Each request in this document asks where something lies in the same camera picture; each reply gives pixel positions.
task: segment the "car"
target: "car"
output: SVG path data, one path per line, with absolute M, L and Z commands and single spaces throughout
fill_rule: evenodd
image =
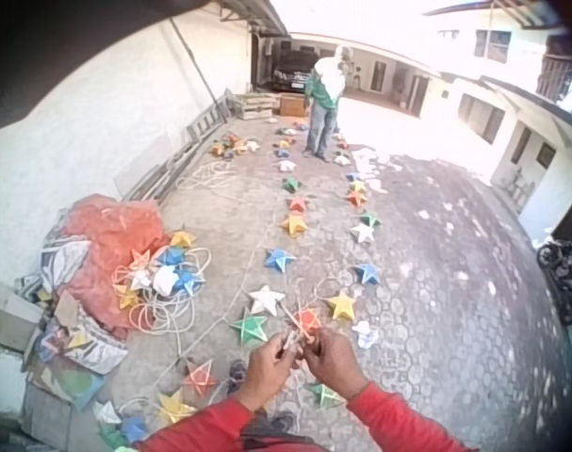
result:
M 273 71 L 273 89 L 304 92 L 318 60 L 314 52 L 292 51 L 283 55 Z

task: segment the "hand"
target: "hand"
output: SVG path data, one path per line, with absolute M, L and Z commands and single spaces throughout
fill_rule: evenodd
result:
M 251 412 L 262 408 L 281 391 L 290 368 L 296 366 L 298 345 L 284 350 L 281 357 L 277 357 L 286 337 L 285 333 L 275 334 L 264 346 L 250 354 L 246 379 L 234 397 Z
M 349 339 L 322 328 L 313 333 L 314 341 L 305 344 L 304 358 L 317 380 L 347 400 L 359 394 L 369 380 L 354 356 Z

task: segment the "wooden crate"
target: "wooden crate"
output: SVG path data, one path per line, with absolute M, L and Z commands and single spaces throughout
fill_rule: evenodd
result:
M 296 116 L 304 118 L 304 94 L 282 94 L 282 103 L 279 110 L 281 116 Z
M 241 120 L 257 120 L 273 116 L 275 99 L 267 94 L 243 94 L 235 99 L 236 115 Z

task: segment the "man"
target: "man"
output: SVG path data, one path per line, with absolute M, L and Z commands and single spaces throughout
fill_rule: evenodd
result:
M 251 353 L 245 378 L 225 401 L 158 431 L 139 444 L 139 451 L 326 451 L 310 438 L 287 434 L 261 411 L 281 391 L 290 368 L 299 365 L 297 359 L 302 356 L 318 381 L 348 400 L 347 408 L 369 428 L 383 451 L 469 450 L 440 425 L 414 412 L 399 395 L 382 391 L 369 381 L 346 336 L 321 329 L 312 344 L 305 344 L 303 355 L 292 348 L 282 350 L 285 338 L 275 335 Z M 254 419 L 256 412 L 259 419 Z
M 346 68 L 351 59 L 351 47 L 338 45 L 334 56 L 322 58 L 315 64 L 306 82 L 304 101 L 308 105 L 312 98 L 313 108 L 305 157 L 314 155 L 328 162 L 325 152 L 336 127 L 338 102 L 346 87 Z

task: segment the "red long-sleeve shirt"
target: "red long-sleeve shirt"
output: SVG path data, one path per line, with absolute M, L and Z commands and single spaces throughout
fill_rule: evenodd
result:
M 384 451 L 461 452 L 469 451 L 447 431 L 414 412 L 396 394 L 370 383 L 347 407 L 369 428 Z M 212 405 L 171 427 L 163 428 L 139 444 L 139 452 L 223 452 L 240 451 L 239 432 L 254 417 L 234 398 Z M 271 452 L 317 452 L 313 444 L 271 444 Z

